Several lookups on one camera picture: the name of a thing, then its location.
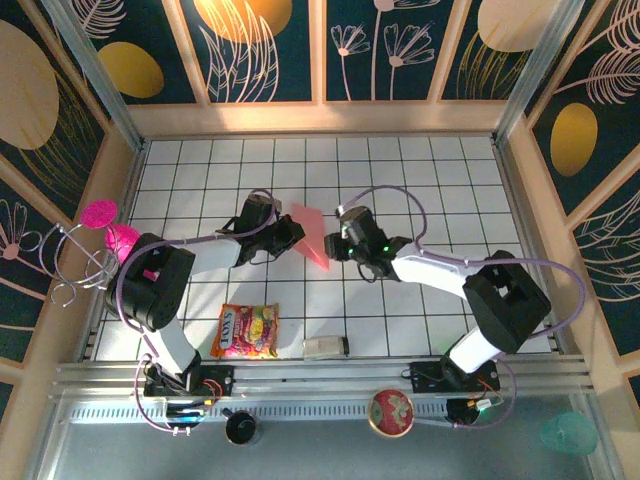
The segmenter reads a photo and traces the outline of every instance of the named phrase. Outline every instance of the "candy wrapper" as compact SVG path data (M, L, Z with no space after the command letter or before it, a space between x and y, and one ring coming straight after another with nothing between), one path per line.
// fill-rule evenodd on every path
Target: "candy wrapper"
M211 355L223 357L276 358L278 304L224 304Z

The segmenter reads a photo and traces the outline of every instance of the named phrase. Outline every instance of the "pink foam piece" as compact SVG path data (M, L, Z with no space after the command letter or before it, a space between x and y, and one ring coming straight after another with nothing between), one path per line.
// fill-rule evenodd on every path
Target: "pink foam piece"
M96 200L82 211L80 223L87 228L104 228L118 215L118 206L113 200Z
M118 254L118 261L124 263L138 238L140 233L135 228L117 223L107 228L104 243L109 250Z
M291 218L294 222L302 225L305 233L304 238L293 248L323 270L329 271L329 257L324 251L324 216L322 211L294 203Z

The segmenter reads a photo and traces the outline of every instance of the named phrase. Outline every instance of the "white grid floor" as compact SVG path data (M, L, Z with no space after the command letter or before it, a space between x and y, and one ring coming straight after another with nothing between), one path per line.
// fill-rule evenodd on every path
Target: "white grid floor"
M522 255L509 202L488 137L267 138L156 141L131 225L167 239L207 235L222 227L252 188L271 189L284 213L296 202L321 209L326 233L333 211L372 185L406 186L428 213L424 243L443 252ZM394 191L362 200L391 236L413 237L421 218ZM266 257L254 261L266 260ZM260 266L196 275L179 312L187 338L210 357L223 303L280 304L279 358L301 358L302 340L346 335L352 357L420 356L445 352L475 326L466 302L417 284L362 281L353 262L329 272L296 251ZM134 360L138 335L105 315L87 357ZM549 352L546 338L521 352Z

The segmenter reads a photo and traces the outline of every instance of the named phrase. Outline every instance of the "yellow oval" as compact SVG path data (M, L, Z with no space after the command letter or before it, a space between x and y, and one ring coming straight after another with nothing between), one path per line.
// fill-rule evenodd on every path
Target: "yellow oval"
M194 4L204 23L216 34L232 42L248 43L250 24L245 0L194 0ZM293 11L291 0L246 0L246 4L258 25L260 17L264 18L274 37L287 26ZM262 38L260 34L253 36L254 41Z
M164 88L160 65L133 43L110 43L100 49L98 57L122 93L135 98L149 98Z
M0 138L14 147L44 145L58 122L56 74L44 52L0 20Z
M598 119L589 107L572 103L556 117L551 131L551 163L571 177L587 164L598 139Z
M499 52L532 50L558 0L483 0L478 10L478 34Z

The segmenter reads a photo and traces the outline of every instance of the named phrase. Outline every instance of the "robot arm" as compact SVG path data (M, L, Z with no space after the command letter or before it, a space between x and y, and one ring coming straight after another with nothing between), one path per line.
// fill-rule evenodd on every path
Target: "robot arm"
M252 232L268 221L273 206L271 199L251 194L240 216L229 220L218 233ZM280 216L279 202L275 207L275 221L253 235L183 248L156 248L138 257L126 272L122 290L125 313L142 327L155 357L155 372L161 380L171 382L174 390L192 392L200 384L200 354L185 337L176 317L189 277L217 268L238 267L260 250L278 258L304 238L299 224L289 215ZM151 233L143 234L132 253L161 240ZM119 270L106 291L107 308L116 314L115 286L120 273Z
M428 249L418 250L409 238L388 238L366 207L339 211L337 216L340 232L325 237L330 258L356 261L374 279L420 283L469 302L478 326L461 337L441 360L442 374L454 389L497 355L516 353L551 310L547 297L520 265L471 267L464 261L447 263L430 258ZM489 258L513 255L498 250Z

